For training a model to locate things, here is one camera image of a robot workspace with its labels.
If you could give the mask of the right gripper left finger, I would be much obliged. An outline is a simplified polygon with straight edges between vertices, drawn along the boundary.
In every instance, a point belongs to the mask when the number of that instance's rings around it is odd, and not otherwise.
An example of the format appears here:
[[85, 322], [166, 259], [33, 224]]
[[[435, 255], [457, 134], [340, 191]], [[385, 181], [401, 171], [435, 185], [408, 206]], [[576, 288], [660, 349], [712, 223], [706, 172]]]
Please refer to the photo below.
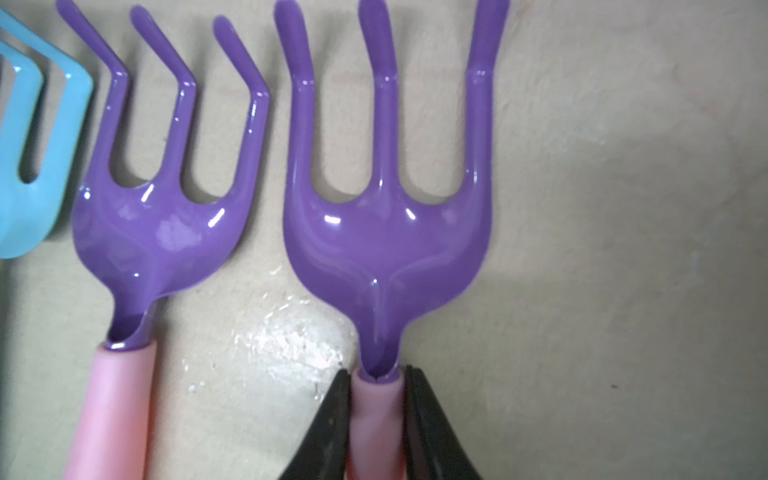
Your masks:
[[280, 480], [342, 480], [347, 466], [351, 375], [340, 370]]

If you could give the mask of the purple rake pink handle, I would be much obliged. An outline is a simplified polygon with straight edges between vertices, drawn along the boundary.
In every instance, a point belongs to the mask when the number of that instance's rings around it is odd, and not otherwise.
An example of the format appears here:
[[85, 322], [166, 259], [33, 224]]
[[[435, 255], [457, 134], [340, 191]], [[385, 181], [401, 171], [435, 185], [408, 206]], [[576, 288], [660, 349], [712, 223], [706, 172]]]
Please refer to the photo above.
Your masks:
[[283, 236], [295, 274], [354, 324], [360, 367], [351, 379], [345, 476], [398, 479], [404, 463], [406, 327], [460, 295], [477, 275], [492, 229], [494, 67], [510, 5], [477, 4], [465, 74], [465, 167], [440, 204], [410, 197], [398, 171], [399, 85], [387, 5], [358, 16], [374, 86], [372, 174], [356, 198], [334, 204], [312, 184], [315, 75], [299, 5], [280, 1], [275, 22], [292, 82]]

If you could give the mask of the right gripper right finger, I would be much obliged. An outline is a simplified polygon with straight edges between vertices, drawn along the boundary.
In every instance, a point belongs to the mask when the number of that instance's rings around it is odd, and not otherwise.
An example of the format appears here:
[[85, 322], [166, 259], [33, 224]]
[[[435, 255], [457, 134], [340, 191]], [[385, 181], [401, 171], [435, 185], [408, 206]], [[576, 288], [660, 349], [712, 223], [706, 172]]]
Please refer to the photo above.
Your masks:
[[481, 480], [424, 371], [405, 369], [405, 456], [408, 479]]

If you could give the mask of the purple trowel pink handle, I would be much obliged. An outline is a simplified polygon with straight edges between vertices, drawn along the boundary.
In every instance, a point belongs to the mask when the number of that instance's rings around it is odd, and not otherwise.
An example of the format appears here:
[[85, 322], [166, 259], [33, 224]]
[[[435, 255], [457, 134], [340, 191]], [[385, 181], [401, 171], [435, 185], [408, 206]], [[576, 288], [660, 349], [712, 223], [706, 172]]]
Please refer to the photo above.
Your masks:
[[150, 13], [132, 8], [134, 28], [175, 76], [178, 96], [157, 175], [139, 187], [120, 186], [112, 177], [110, 160], [129, 93], [128, 70], [73, 2], [60, 1], [56, 7], [111, 74], [92, 159], [73, 206], [72, 227], [78, 257], [110, 290], [114, 313], [94, 355], [65, 475], [141, 479], [157, 355], [156, 306], [212, 275], [237, 245], [254, 198], [269, 90], [231, 22], [217, 17], [214, 35], [244, 80], [250, 104], [230, 190], [211, 204], [192, 202], [183, 193], [181, 169], [196, 80]]

